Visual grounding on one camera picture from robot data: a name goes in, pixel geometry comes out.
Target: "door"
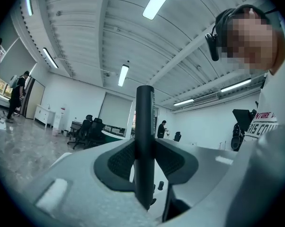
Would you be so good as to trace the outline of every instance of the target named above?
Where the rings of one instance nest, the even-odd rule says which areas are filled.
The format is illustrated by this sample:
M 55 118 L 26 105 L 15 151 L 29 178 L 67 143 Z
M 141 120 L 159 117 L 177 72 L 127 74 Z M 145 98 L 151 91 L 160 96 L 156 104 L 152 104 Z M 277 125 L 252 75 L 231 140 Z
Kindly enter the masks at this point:
M 30 97 L 27 105 L 26 118 L 33 119 L 36 111 L 36 106 L 41 104 L 45 87 L 38 81 L 34 81 Z

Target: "headphones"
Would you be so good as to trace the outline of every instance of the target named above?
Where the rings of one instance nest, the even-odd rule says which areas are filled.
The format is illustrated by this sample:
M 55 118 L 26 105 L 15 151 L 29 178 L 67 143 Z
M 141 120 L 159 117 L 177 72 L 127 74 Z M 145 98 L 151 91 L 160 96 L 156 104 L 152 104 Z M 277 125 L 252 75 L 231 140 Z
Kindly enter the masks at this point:
M 232 12 L 226 11 L 225 12 L 226 14 L 222 15 L 222 18 L 223 18 L 224 16 L 227 16 L 228 12 L 230 12 L 228 17 L 227 17 L 227 19 L 226 19 L 226 21 L 224 22 L 224 24 L 226 24 L 229 21 L 230 17 L 232 17 L 234 15 L 237 15 L 237 14 L 241 14 L 242 12 L 239 12 L 239 11 L 241 11 L 243 8 L 250 8 L 250 11 L 249 11 L 250 14 L 253 14 L 253 10 L 255 10 L 257 13 L 261 12 L 261 10 L 259 10 L 258 8 L 256 8 L 253 5 L 242 5 L 242 6 L 238 7 L 237 9 L 234 9 Z M 265 13 L 263 13 L 263 12 L 261 12 L 261 13 L 266 15 L 266 14 L 273 13 L 273 12 L 276 12 L 276 11 L 278 11 L 277 8 L 272 9 L 270 11 L 267 11 Z M 207 33 L 205 35 L 205 40 L 207 41 L 207 44 L 209 46 L 209 51 L 210 51 L 212 60 L 213 61 L 218 61 L 219 60 L 219 54 L 218 54 L 218 51 L 217 51 L 217 38 L 218 37 L 217 37 L 217 35 L 213 35 L 215 26 L 216 26 L 216 24 L 213 26 L 211 33 Z

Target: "white ceiling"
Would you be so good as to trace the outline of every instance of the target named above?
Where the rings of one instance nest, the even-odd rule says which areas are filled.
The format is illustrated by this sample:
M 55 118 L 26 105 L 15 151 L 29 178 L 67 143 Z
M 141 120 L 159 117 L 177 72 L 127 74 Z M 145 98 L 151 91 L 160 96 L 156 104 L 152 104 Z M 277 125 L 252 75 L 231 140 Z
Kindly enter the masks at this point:
M 212 61 L 205 33 L 225 9 L 266 1 L 166 0 L 154 20 L 142 16 L 149 0 L 32 0 L 33 16 L 21 0 L 21 10 L 41 54 L 46 47 L 58 58 L 59 69 L 51 72 L 129 96 L 150 84 L 156 104 L 176 109 L 175 102 L 218 92 L 250 76 Z M 130 69 L 119 87 L 123 64 Z M 255 76 L 250 85 L 260 86 L 263 77 Z

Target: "white t-shirt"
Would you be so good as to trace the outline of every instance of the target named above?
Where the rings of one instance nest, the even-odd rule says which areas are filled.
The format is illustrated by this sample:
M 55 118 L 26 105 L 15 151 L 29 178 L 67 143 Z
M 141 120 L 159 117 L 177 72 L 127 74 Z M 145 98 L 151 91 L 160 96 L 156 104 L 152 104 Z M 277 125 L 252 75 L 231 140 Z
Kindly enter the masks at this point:
M 284 20 L 281 26 L 285 35 Z M 257 113 L 244 140 L 256 140 L 278 125 L 285 125 L 285 61 L 274 76 L 267 73 L 266 82 L 260 92 Z

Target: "floor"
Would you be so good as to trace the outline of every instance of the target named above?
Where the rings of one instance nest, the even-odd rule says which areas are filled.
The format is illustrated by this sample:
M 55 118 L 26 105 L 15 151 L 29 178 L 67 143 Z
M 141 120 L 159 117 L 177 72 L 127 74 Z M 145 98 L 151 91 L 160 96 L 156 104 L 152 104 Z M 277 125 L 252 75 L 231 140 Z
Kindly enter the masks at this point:
M 67 145 L 69 137 L 52 136 L 52 129 L 45 130 L 41 122 L 23 116 L 14 119 L 14 123 L 0 120 L 0 179 L 17 192 L 63 153 L 82 150 L 81 146 L 73 150 L 73 144 Z

